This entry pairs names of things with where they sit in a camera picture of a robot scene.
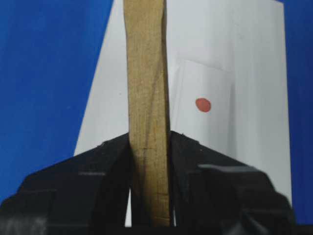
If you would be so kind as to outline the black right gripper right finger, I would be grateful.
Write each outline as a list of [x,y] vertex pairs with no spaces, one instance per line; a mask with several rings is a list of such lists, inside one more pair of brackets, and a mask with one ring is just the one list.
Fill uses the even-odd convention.
[[176,225],[190,234],[296,234],[288,199],[263,171],[177,132],[171,162]]

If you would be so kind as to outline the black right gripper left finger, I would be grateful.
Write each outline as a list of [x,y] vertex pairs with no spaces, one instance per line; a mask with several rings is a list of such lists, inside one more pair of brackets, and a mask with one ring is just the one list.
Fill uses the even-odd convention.
[[132,158],[127,134],[27,177],[0,206],[3,235],[106,235],[124,227]]

